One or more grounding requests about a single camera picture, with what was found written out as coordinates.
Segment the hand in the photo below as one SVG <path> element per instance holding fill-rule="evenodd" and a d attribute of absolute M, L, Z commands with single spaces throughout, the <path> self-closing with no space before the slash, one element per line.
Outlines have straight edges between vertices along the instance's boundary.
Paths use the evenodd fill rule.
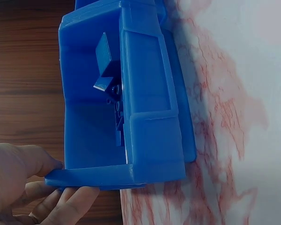
<path fill-rule="evenodd" d="M 98 196 L 98 188 L 66 188 L 61 193 L 43 181 L 26 184 L 31 176 L 44 177 L 62 166 L 38 146 L 0 144 L 0 225 L 76 224 Z M 44 197 L 29 215 L 13 216 L 12 208 Z"/>

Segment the blue plastic container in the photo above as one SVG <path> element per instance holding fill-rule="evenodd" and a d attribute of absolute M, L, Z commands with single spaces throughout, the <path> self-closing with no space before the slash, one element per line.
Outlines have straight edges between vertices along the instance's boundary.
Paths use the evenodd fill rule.
<path fill-rule="evenodd" d="M 185 177 L 191 115 L 162 1 L 77 0 L 59 28 L 65 169 L 48 185 L 142 187 Z"/>

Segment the marble pattern surface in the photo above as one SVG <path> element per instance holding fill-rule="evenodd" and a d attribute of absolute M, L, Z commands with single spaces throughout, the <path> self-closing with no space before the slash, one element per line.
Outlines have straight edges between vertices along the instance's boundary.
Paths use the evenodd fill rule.
<path fill-rule="evenodd" d="M 125 225 L 281 225 L 281 0 L 168 0 L 198 158 Z"/>

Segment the wooden surface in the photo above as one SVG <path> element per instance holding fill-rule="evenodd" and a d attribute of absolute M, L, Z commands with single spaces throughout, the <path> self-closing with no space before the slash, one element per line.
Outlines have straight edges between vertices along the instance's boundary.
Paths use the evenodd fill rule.
<path fill-rule="evenodd" d="M 38 144 L 59 160 L 64 103 L 57 31 L 73 8 L 72 0 L 0 0 L 0 142 Z M 102 192 L 79 224 L 122 224 L 119 192 Z"/>

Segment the brown wooden table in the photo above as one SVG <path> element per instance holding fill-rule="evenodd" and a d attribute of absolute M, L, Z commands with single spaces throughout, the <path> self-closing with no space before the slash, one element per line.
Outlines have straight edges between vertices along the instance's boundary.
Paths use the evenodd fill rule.
<path fill-rule="evenodd" d="M 57 31 L 73 8 L 74 0 L 0 0 L 0 142 L 37 144 L 59 160 L 64 102 Z M 29 213 L 35 204 L 14 213 Z M 79 224 L 123 224 L 119 192 L 102 192 Z"/>

